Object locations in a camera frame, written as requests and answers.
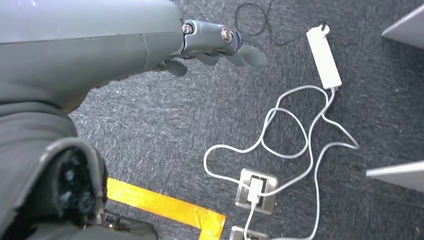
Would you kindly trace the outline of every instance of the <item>metal outlet plate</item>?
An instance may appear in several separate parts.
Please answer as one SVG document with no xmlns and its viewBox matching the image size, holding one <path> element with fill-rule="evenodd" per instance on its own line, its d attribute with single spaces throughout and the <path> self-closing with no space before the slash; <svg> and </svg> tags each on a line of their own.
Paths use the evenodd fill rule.
<svg viewBox="0 0 424 240">
<path fill-rule="evenodd" d="M 276 176 L 246 168 L 241 170 L 240 181 L 248 186 L 254 186 L 256 189 L 260 189 L 261 193 L 269 193 L 278 186 L 278 179 Z M 235 196 L 235 205 L 245 209 L 251 209 L 252 204 L 250 199 L 251 196 L 249 195 L 249 191 L 239 185 L 237 195 Z M 266 197 L 261 196 L 255 208 L 255 212 L 271 215 L 274 211 L 275 202 L 275 195 Z"/>
<path fill-rule="evenodd" d="M 247 239 L 243 236 L 244 229 L 239 226 L 233 226 L 231 228 L 231 235 L 229 240 L 269 240 L 270 237 L 264 233 L 257 231 L 247 230 Z"/>
</svg>

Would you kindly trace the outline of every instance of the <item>floor tape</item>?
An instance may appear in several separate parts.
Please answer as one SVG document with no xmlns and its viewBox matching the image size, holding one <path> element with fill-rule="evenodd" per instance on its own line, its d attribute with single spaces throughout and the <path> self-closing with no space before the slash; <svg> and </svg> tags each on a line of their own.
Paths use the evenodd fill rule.
<svg viewBox="0 0 424 240">
<path fill-rule="evenodd" d="M 226 216 L 138 186 L 107 180 L 107 197 L 141 210 L 200 229 L 199 240 L 219 240 Z"/>
</svg>

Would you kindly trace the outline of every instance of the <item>screw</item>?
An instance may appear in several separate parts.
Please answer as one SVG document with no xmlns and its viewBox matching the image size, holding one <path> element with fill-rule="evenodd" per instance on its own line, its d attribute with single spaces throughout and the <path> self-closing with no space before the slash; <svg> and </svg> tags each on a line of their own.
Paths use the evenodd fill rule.
<svg viewBox="0 0 424 240">
<path fill-rule="evenodd" d="M 192 34 L 193 33 L 193 27 L 190 24 L 182 25 L 182 33 L 183 34 Z"/>
<path fill-rule="evenodd" d="M 232 37 L 231 37 L 231 30 L 228 28 L 228 27 L 223 27 L 222 29 L 221 29 L 221 37 L 222 37 L 222 40 L 224 40 L 224 42 L 227 44 L 227 43 L 229 43 L 229 42 L 231 42 L 231 39 L 232 39 Z"/>
</svg>

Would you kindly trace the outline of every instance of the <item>gray fabric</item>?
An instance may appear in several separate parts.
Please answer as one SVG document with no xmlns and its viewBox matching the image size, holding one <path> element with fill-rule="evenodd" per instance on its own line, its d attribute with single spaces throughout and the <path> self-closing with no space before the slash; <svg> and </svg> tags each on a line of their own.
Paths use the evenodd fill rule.
<svg viewBox="0 0 424 240">
<path fill-rule="evenodd" d="M 243 0 L 185 1 L 186 17 L 234 23 Z M 269 0 L 261 2 L 265 7 Z M 328 116 L 342 123 L 361 149 L 331 149 L 320 171 L 321 221 L 315 239 L 412 239 L 424 224 L 421 193 L 365 177 L 366 169 L 422 160 L 424 148 L 424 50 L 380 37 L 383 30 L 422 2 L 419 0 L 281 0 L 270 22 L 281 41 L 325 20 L 328 41 L 343 82 Z M 241 19 L 255 31 L 256 10 Z M 146 73 L 93 90 L 71 117 L 79 135 L 102 153 L 113 178 L 188 201 L 226 215 L 222 239 L 233 225 L 243 226 L 248 210 L 236 207 L 237 185 L 206 176 L 205 150 L 214 144 L 247 147 L 259 136 L 265 114 L 285 91 L 321 82 L 306 38 L 284 47 L 270 44 L 269 33 L 256 39 L 269 66 L 235 67 L 226 60 L 208 67 L 186 61 L 189 73 Z M 283 106 L 308 126 L 323 97 L 297 93 Z M 278 114 L 265 137 L 269 145 L 294 153 L 302 144 L 294 120 Z M 313 148 L 346 138 L 318 124 Z M 211 155 L 216 173 L 238 178 L 242 168 L 279 177 L 284 183 L 303 172 L 305 155 L 281 160 L 263 149 L 240 155 L 218 150 Z M 251 228 L 272 237 L 306 237 L 315 221 L 312 176 L 277 196 L 272 216 L 257 213 Z M 153 223 L 163 240 L 195 240 L 199 230 L 110 201 L 111 211 Z"/>
</svg>

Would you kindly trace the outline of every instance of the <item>black cable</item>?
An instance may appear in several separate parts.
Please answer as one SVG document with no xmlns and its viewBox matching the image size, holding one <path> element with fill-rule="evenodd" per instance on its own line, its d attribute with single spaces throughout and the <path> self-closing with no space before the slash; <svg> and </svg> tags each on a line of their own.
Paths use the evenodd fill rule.
<svg viewBox="0 0 424 240">
<path fill-rule="evenodd" d="M 274 36 L 273 36 L 273 28 L 272 28 L 271 23 L 270 23 L 270 21 L 269 21 L 269 16 L 270 16 L 271 7 L 272 7 L 272 5 L 273 5 L 273 3 L 274 3 L 275 1 L 276 1 L 276 0 L 271 0 L 271 2 L 268 4 L 268 8 L 267 8 L 266 12 L 265 12 L 264 8 L 263 8 L 261 5 L 256 4 L 256 3 L 248 2 L 248 3 L 243 3 L 243 4 L 239 5 L 239 6 L 235 9 L 235 13 L 234 13 L 234 24 L 235 24 L 235 28 L 236 28 L 239 32 L 241 32 L 241 33 L 243 33 L 243 34 L 246 34 L 246 35 L 249 35 L 249 36 L 258 36 L 258 35 L 261 35 L 261 34 L 265 31 L 265 29 L 268 27 L 269 35 L 270 35 L 270 39 L 271 39 L 272 43 L 273 43 L 273 44 L 275 44 L 276 46 L 284 46 L 284 45 L 286 45 L 286 44 L 292 43 L 292 42 L 294 42 L 294 41 L 296 41 L 296 40 L 300 39 L 301 37 L 305 36 L 305 35 L 306 35 L 306 33 L 309 31 L 309 29 L 308 29 L 308 30 L 306 30 L 306 31 L 305 31 L 302 35 L 299 35 L 299 36 L 297 36 L 297 37 L 295 37 L 295 38 L 292 38 L 292 39 L 290 39 L 290 40 L 288 40 L 288 41 L 285 41 L 285 42 L 282 42 L 282 43 L 278 43 L 278 42 L 276 42 L 276 41 L 274 40 Z M 261 27 L 261 28 L 260 28 L 260 30 L 259 30 L 258 32 L 256 32 L 256 33 L 246 33 L 246 32 L 242 32 L 242 31 L 240 30 L 240 28 L 239 28 L 239 12 L 240 12 L 240 10 L 241 10 L 242 8 L 245 8 L 245 7 L 247 7 L 247 6 L 253 6 L 253 7 L 256 7 L 256 8 L 258 8 L 258 9 L 262 12 L 262 14 L 263 14 L 264 21 L 263 21 L 262 27 Z M 314 28 L 314 27 L 317 27 L 317 26 L 319 26 L 319 25 L 322 25 L 322 29 L 324 30 L 324 27 L 327 25 L 327 23 L 326 23 L 325 21 L 319 21 L 319 22 L 315 23 L 312 27 Z"/>
</svg>

